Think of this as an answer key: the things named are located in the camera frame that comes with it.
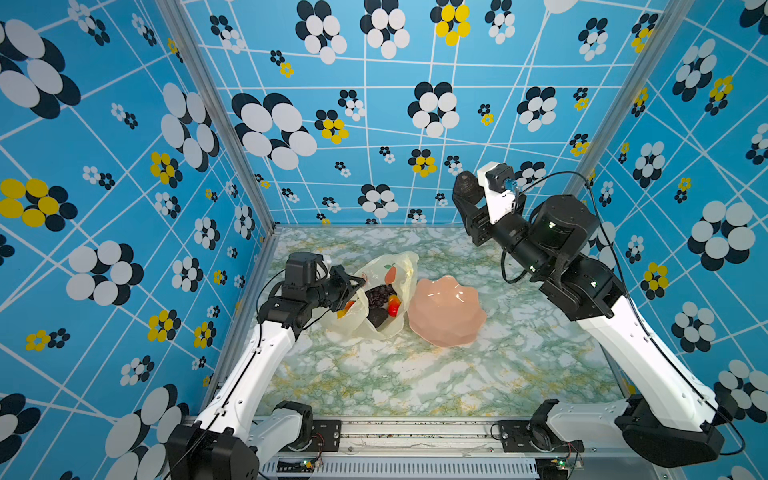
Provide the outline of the yellow red mango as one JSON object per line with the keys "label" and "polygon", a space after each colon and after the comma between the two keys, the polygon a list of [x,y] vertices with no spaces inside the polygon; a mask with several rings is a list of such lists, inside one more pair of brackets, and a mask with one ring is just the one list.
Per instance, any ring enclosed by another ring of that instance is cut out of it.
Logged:
{"label": "yellow red mango", "polygon": [[397,317],[402,302],[397,295],[390,295],[388,297],[387,312],[390,317]]}

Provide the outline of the cream printed plastic bag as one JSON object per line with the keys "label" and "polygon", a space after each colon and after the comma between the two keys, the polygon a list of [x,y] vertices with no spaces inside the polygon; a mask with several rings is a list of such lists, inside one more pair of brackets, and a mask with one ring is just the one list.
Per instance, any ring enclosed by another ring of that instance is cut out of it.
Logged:
{"label": "cream printed plastic bag", "polygon": [[356,277],[360,290],[336,313],[327,313],[320,324],[345,338],[386,340],[404,327],[405,313],[416,292],[419,256],[412,251],[387,254],[367,263]]}

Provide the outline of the pink scalloped fruit bowl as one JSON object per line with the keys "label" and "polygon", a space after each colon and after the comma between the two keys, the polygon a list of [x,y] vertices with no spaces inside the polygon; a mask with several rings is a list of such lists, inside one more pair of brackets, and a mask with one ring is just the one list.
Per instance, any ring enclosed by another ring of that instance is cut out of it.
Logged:
{"label": "pink scalloped fruit bowl", "polygon": [[442,348],[472,344],[487,321],[478,291],[450,275],[420,280],[406,316],[414,333]]}

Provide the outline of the dark avocado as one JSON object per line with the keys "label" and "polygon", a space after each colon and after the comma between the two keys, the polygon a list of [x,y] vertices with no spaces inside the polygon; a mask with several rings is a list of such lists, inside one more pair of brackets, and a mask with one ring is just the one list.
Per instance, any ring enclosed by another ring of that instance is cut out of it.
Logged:
{"label": "dark avocado", "polygon": [[389,312],[387,309],[379,307],[372,308],[367,314],[367,320],[373,326],[374,329],[379,329],[383,323],[389,319]]}
{"label": "dark avocado", "polygon": [[463,171],[456,177],[452,198],[456,206],[464,204],[474,207],[484,198],[484,189],[474,174]]}

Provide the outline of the purple grape bunch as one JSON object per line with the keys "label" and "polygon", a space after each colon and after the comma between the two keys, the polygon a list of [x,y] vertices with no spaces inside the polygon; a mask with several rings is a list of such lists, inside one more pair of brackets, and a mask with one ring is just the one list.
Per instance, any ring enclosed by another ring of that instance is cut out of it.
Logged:
{"label": "purple grape bunch", "polygon": [[384,284],[367,290],[365,295],[370,309],[379,307],[387,309],[388,297],[397,294],[391,285]]}

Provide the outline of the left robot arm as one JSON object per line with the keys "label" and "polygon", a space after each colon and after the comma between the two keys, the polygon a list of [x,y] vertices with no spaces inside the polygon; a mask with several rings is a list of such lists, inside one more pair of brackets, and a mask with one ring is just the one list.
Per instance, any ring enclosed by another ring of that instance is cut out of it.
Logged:
{"label": "left robot arm", "polygon": [[312,440],[309,405],[284,401],[263,421],[254,417],[278,367],[316,309],[339,312],[365,285],[321,254],[296,252],[268,280],[270,290],[257,311],[257,327],[211,402],[190,425],[180,424],[166,444],[168,479],[257,479],[261,467],[286,447]]}

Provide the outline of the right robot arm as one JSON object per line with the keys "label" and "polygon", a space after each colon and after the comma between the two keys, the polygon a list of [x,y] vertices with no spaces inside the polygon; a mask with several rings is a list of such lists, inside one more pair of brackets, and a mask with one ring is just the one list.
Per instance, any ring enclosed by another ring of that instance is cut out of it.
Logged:
{"label": "right robot arm", "polygon": [[718,459],[725,439],[717,395],[702,384],[642,318],[614,271],[582,254],[598,218],[571,195],[541,204],[532,220],[512,210],[510,193],[454,193],[472,242],[498,243],[564,315],[589,333],[638,392],[625,399],[570,405],[545,401],[529,428],[541,450],[579,440],[630,449],[676,468]]}

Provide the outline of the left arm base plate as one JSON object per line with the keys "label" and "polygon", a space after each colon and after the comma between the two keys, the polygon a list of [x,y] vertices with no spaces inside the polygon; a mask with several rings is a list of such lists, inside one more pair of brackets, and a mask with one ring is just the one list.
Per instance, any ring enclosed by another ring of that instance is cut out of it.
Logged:
{"label": "left arm base plate", "polygon": [[300,437],[284,451],[292,452],[337,452],[340,447],[342,421],[339,419],[315,419],[308,436]]}

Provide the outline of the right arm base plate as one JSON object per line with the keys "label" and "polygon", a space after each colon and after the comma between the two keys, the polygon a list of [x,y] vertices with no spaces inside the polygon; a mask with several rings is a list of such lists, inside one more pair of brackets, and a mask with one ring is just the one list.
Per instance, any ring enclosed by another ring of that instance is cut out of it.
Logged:
{"label": "right arm base plate", "polygon": [[581,440],[567,442],[546,426],[531,425],[528,420],[499,420],[490,427],[490,435],[502,444],[505,453],[583,453]]}

